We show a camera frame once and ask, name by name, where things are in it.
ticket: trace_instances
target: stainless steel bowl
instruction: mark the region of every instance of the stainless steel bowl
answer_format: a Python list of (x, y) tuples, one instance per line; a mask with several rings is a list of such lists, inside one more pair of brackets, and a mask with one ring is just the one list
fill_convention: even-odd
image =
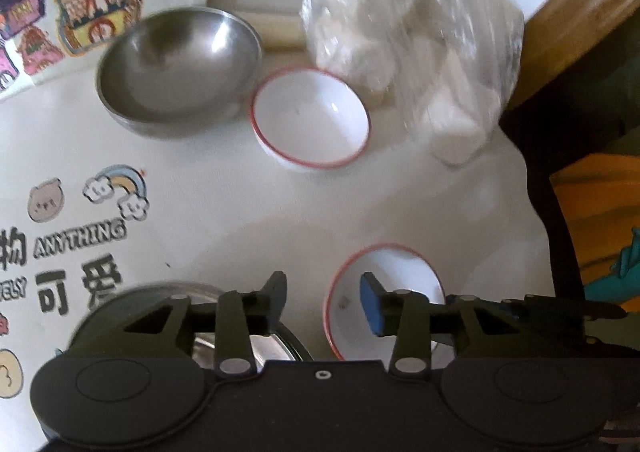
[(122, 125), (184, 134), (238, 112), (258, 78), (260, 37), (247, 22), (204, 7), (149, 16), (114, 39), (98, 66), (98, 95)]

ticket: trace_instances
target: rainbow sticker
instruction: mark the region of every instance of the rainbow sticker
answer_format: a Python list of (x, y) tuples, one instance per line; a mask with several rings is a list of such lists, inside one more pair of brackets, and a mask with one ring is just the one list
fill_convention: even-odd
[(112, 165), (87, 180), (82, 194), (91, 203), (100, 204), (112, 198), (117, 190), (124, 190), (118, 207), (123, 219), (144, 221), (149, 210), (146, 183), (142, 175), (128, 165)]

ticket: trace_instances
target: rolling pin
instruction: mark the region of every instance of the rolling pin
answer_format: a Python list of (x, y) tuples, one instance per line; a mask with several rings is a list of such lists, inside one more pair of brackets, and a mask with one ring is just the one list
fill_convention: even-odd
[(254, 12), (234, 12), (234, 14), (255, 28), (265, 50), (304, 50), (306, 48), (305, 30), (298, 16)]

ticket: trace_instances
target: orange fabric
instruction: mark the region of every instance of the orange fabric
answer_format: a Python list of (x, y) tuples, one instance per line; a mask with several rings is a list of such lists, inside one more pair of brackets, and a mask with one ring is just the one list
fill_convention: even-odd
[[(591, 155), (562, 169), (551, 183), (566, 219), (585, 285), (609, 274), (640, 227), (640, 158)], [(640, 298), (623, 304), (640, 312)]]

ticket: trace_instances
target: plastic wrap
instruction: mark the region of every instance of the plastic wrap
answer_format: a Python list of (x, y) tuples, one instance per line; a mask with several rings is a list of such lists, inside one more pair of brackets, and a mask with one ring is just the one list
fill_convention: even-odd
[(316, 65), (367, 108), (402, 111), (451, 165), (489, 140), (520, 71), (524, 17), (509, 0), (303, 0)]

